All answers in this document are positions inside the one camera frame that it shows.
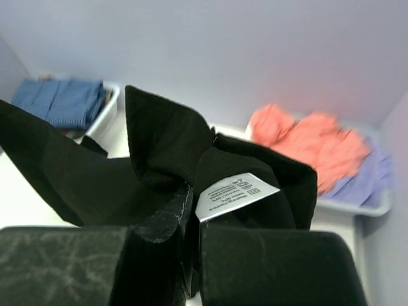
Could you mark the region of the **striped folded shirt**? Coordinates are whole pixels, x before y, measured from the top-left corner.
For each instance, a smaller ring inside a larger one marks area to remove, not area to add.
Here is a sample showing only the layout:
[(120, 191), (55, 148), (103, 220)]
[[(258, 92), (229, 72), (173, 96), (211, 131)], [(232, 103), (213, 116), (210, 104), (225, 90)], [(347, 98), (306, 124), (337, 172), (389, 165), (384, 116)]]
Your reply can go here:
[[(113, 96), (113, 90), (105, 89), (105, 100), (99, 108), (98, 115), (103, 111), (106, 105), (110, 102), (110, 100), (112, 99), (112, 96)], [(83, 137), (83, 135), (86, 133), (86, 130), (84, 129), (77, 129), (77, 130), (61, 129), (60, 132), (62, 135), (76, 140), (76, 139)]]

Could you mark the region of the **blue checkered folded shirt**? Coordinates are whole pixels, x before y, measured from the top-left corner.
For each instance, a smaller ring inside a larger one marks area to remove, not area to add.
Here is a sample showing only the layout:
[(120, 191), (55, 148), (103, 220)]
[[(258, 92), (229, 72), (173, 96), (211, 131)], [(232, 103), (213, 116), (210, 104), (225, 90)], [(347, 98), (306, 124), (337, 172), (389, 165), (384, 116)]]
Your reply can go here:
[(25, 79), (15, 91), (11, 104), (56, 128), (88, 129), (105, 98), (101, 81)]

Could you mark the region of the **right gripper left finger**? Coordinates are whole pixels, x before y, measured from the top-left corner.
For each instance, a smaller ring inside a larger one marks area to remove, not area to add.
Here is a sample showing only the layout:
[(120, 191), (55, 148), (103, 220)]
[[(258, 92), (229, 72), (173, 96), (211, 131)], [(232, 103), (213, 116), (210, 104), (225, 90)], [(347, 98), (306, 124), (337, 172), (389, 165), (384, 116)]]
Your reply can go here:
[(121, 227), (1, 230), (1, 305), (118, 305)]

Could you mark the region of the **lavender shirt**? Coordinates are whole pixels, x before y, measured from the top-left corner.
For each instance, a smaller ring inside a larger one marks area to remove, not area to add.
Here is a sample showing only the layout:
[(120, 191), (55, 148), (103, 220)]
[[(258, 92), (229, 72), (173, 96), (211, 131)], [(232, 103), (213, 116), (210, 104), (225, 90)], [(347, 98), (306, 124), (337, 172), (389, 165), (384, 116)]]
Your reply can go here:
[(391, 156), (380, 146), (370, 144), (372, 151), (363, 160), (352, 177), (337, 181), (335, 187), (324, 193), (325, 200), (342, 202), (353, 207), (378, 207), (382, 192), (393, 185)]

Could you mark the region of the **black long sleeve shirt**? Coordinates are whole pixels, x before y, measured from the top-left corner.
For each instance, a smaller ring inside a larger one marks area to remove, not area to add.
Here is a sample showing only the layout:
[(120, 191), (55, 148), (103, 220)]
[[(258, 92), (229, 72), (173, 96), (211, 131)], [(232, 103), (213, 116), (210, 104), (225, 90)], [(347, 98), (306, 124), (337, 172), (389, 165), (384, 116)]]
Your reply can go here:
[(195, 110), (125, 88), (128, 157), (109, 158), (42, 119), (1, 103), (1, 147), (46, 204), (75, 228), (127, 229), (118, 305), (182, 305), (198, 291), (197, 201), (250, 173), (278, 189), (224, 216), (243, 228), (308, 230), (317, 175), (306, 164), (216, 133)]

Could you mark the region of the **right white plastic basket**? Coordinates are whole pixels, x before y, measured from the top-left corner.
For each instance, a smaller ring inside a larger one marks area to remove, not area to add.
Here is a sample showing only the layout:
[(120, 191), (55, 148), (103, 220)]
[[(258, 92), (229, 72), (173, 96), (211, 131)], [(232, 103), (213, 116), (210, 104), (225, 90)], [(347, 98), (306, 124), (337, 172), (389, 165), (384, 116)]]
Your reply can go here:
[[(295, 117), (295, 119), (300, 120), (300, 119), (302, 119), (304, 117)], [(338, 119), (337, 119), (337, 121), (338, 121), (341, 128), (343, 128), (343, 129), (352, 129), (353, 131), (360, 134), (363, 137), (365, 144), (367, 144), (370, 148), (371, 148), (371, 146), (370, 146), (371, 143), (376, 144), (376, 145), (380, 146), (387, 153), (386, 149), (384, 149), (383, 146), (382, 146), (382, 141), (380, 139), (380, 136), (379, 136), (378, 132), (374, 131), (373, 129), (370, 129), (369, 127), (364, 127), (364, 126), (359, 126), (359, 125), (356, 125), (356, 124), (341, 122)], [(247, 126), (247, 133), (251, 137), (251, 129), (250, 129), (249, 125)], [(317, 190), (317, 195), (318, 195), (317, 204), (321, 208), (328, 208), (328, 209), (334, 210), (334, 211), (336, 211), (338, 213), (345, 213), (345, 214), (349, 214), (349, 215), (364, 215), (364, 216), (367, 216), (367, 217), (379, 217), (379, 216), (384, 215), (385, 213), (387, 213), (390, 210), (390, 207), (391, 207), (390, 198), (391, 198), (392, 188), (393, 188), (393, 185), (390, 188), (385, 189), (382, 192), (380, 205), (378, 207), (374, 207), (374, 208), (366, 207), (366, 206), (364, 206), (364, 207), (353, 207), (351, 205), (347, 205), (347, 204), (342, 203), (342, 202), (337, 202), (337, 201), (333, 201), (333, 200), (325, 200), (325, 199), (323, 199), (321, 197), (323, 194), (319, 194), (318, 190)]]

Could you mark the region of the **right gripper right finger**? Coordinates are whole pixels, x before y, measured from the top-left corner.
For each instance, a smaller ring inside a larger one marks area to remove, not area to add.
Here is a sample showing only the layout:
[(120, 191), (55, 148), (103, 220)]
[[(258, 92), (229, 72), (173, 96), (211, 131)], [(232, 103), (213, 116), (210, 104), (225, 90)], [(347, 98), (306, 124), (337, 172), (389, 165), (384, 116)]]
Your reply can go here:
[(367, 305), (353, 256), (330, 232), (221, 225), (201, 232), (204, 305)]

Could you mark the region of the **orange pink shirt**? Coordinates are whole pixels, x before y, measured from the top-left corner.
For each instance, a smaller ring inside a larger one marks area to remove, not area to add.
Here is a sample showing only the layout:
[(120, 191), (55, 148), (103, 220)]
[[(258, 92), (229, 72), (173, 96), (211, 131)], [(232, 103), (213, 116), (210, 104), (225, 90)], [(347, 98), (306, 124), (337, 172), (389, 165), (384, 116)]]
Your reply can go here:
[(356, 175), (372, 151), (360, 134), (341, 128), (336, 116), (324, 112), (296, 120), (269, 104), (252, 114), (249, 127), (255, 143), (311, 166), (317, 173), (319, 194)]

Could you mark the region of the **left white plastic basket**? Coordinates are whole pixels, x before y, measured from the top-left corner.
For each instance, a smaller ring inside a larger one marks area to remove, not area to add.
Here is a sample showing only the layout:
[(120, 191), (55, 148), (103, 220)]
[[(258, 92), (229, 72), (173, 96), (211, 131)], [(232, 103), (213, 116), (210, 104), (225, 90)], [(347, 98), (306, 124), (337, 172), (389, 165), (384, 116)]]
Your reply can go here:
[(113, 90), (113, 96), (110, 102), (106, 105), (103, 111), (96, 117), (95, 121), (91, 124), (91, 126), (86, 130), (84, 135), (91, 136), (97, 135), (105, 130), (113, 118), (116, 116), (117, 113), (117, 100), (119, 98), (120, 89), (118, 86), (106, 83), (102, 80), (88, 80), (88, 81), (101, 81), (103, 83), (104, 89), (111, 89)]

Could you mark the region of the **white plastic basket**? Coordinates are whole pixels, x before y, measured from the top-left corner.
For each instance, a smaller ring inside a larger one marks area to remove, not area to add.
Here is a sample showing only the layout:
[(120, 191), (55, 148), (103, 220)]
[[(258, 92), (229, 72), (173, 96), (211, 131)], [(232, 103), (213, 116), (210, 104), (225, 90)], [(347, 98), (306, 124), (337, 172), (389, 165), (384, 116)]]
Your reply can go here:
[(117, 100), (119, 98), (120, 89), (118, 86), (106, 83), (102, 80), (88, 80), (88, 81), (101, 81), (103, 83), (104, 89), (111, 89), (113, 90), (113, 96), (110, 102), (106, 105), (103, 111), (96, 117), (95, 121), (91, 124), (91, 126), (86, 130), (84, 135), (91, 136), (97, 135), (105, 130), (113, 118), (116, 116), (117, 113)]
[[(300, 120), (300, 119), (302, 119), (304, 117), (295, 117), (295, 119)], [(356, 125), (356, 124), (341, 122), (338, 119), (337, 119), (337, 121), (338, 121), (341, 128), (343, 128), (343, 129), (352, 129), (353, 131), (360, 134), (363, 137), (365, 144), (367, 144), (370, 148), (371, 148), (371, 146), (370, 146), (371, 143), (376, 144), (376, 145), (380, 146), (387, 153), (386, 149), (384, 149), (383, 146), (382, 146), (382, 141), (380, 139), (380, 136), (379, 136), (378, 132), (374, 131), (373, 129), (370, 129), (369, 127), (364, 127), (364, 126), (359, 126), (359, 125)], [(251, 137), (251, 129), (250, 129), (249, 125), (247, 126), (247, 133)], [(338, 213), (345, 213), (345, 214), (349, 214), (349, 215), (364, 215), (364, 216), (367, 216), (367, 217), (379, 217), (379, 216), (384, 215), (385, 213), (387, 213), (390, 210), (390, 207), (391, 207), (390, 198), (391, 198), (392, 188), (393, 188), (393, 185), (390, 188), (385, 189), (382, 192), (380, 205), (378, 207), (374, 207), (374, 208), (366, 207), (366, 206), (364, 206), (364, 207), (353, 207), (351, 205), (347, 205), (347, 204), (342, 203), (342, 202), (337, 202), (337, 201), (333, 201), (333, 200), (325, 200), (325, 199), (323, 199), (321, 197), (323, 194), (319, 194), (318, 190), (317, 190), (317, 195), (318, 195), (317, 204), (321, 208), (328, 208), (328, 209), (334, 210), (334, 211), (336, 211)]]

